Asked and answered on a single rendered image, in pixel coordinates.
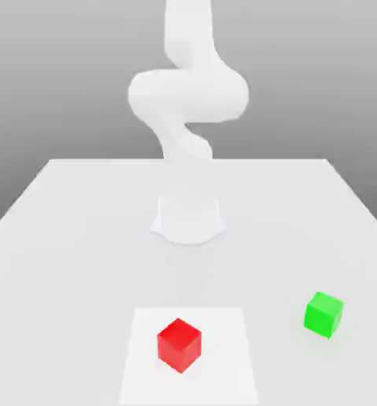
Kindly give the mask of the small red cube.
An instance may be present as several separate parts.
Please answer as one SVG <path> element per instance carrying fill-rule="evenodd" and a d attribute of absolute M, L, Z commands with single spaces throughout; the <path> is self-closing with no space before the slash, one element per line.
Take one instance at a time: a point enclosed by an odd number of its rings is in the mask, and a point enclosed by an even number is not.
<path fill-rule="evenodd" d="M 202 332 L 176 318 L 157 334 L 158 358 L 184 373 L 202 353 Z"/>

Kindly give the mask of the small green cube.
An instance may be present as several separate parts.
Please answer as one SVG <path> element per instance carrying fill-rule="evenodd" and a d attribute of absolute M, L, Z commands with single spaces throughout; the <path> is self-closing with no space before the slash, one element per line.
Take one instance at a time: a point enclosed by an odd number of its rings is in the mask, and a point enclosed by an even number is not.
<path fill-rule="evenodd" d="M 344 302 L 323 292 L 316 292 L 307 303 L 303 326 L 330 339 L 341 321 Z"/>

